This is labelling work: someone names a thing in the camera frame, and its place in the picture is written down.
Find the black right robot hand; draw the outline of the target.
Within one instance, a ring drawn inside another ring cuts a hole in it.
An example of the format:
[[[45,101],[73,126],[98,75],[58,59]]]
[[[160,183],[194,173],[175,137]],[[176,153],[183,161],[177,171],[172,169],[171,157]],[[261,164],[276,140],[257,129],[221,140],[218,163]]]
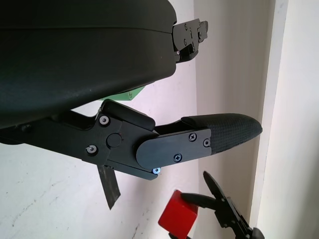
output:
[[[224,195],[216,180],[206,171],[203,172],[203,177],[213,197],[181,193],[181,198],[187,203],[214,210],[220,226],[231,228],[237,239],[263,239],[263,233],[258,228],[249,226],[233,201]]]

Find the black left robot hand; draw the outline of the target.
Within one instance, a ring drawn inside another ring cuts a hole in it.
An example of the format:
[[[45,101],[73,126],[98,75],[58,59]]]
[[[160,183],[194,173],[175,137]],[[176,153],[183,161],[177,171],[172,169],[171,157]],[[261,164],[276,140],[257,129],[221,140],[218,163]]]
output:
[[[109,99],[170,77],[208,23],[177,23],[166,0],[3,0],[0,141],[29,144],[153,180],[165,166],[214,155],[262,132],[241,114],[157,126]]]

